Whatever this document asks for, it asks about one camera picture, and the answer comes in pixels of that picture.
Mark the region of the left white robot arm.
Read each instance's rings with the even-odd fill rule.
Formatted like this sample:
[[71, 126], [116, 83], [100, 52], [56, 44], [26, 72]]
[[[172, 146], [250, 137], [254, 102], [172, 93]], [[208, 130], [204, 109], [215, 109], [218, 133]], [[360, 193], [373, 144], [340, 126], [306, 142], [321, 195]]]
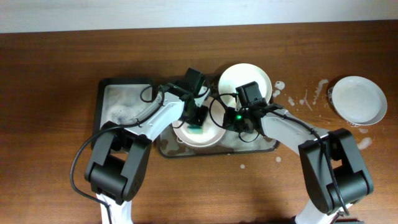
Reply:
[[108, 121], [85, 143], [94, 142], [85, 170], [103, 223], [132, 223], [132, 199], [146, 174], [153, 141], [173, 122], [197, 121], [210, 89], [202, 85], [160, 86], [154, 101], [127, 124]]

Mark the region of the white plate with red stain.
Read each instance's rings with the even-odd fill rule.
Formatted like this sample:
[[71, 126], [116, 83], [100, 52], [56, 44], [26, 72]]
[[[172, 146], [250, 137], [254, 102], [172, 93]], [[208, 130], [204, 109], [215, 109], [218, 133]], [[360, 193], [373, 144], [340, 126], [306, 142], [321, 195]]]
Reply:
[[[208, 97], [207, 100], [203, 102], [204, 106], [209, 107], [211, 104], [211, 101], [213, 100], [212, 97]], [[224, 108], [221, 105], [219, 101], [215, 101], [212, 104], [211, 107], [211, 115], [213, 119], [218, 123], [219, 125], [222, 124], [223, 122], [223, 116], [224, 116]], [[172, 123], [173, 127], [178, 127], [180, 126], [182, 121], [174, 121]], [[209, 147], [211, 145], [216, 144], [225, 134], [226, 130], [218, 127], [213, 120], [211, 119], [209, 113], [206, 117], [205, 122], [203, 123], [203, 134], [189, 134], [187, 132], [187, 126], [189, 124], [184, 123], [182, 127], [180, 128], [173, 128], [175, 134], [178, 137], [178, 141], [181, 143], [185, 143], [186, 145], [192, 146], [192, 147]]]

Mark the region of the green yellow sponge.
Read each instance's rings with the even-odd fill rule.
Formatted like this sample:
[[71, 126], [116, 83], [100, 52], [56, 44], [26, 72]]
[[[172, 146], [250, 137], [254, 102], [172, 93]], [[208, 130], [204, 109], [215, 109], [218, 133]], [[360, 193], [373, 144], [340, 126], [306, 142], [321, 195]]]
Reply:
[[187, 132], [189, 134], [203, 134], [203, 127], [195, 124], [189, 124], [187, 126]]

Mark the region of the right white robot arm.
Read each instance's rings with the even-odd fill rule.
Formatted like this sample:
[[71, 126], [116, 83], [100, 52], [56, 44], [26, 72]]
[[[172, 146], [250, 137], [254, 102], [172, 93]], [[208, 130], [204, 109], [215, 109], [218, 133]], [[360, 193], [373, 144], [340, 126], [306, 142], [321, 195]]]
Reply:
[[334, 223], [374, 190], [358, 145], [345, 128], [317, 128], [278, 104], [228, 108], [222, 127], [239, 134], [257, 132], [299, 155], [310, 200], [293, 223]]

